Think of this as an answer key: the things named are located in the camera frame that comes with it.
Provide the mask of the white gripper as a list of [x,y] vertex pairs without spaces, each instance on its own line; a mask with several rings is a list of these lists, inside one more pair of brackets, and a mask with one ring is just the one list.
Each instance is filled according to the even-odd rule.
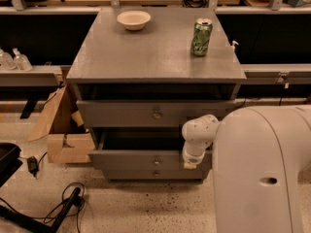
[[211,146],[210,142],[194,143],[185,141],[183,146],[184,168],[194,170],[205,156],[205,151]]

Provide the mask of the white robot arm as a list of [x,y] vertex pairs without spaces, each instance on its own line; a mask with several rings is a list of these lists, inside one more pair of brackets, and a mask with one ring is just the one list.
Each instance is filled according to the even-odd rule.
[[310,166],[310,105],[201,116],[182,135],[188,167],[212,149],[217,233],[304,233],[297,182]]

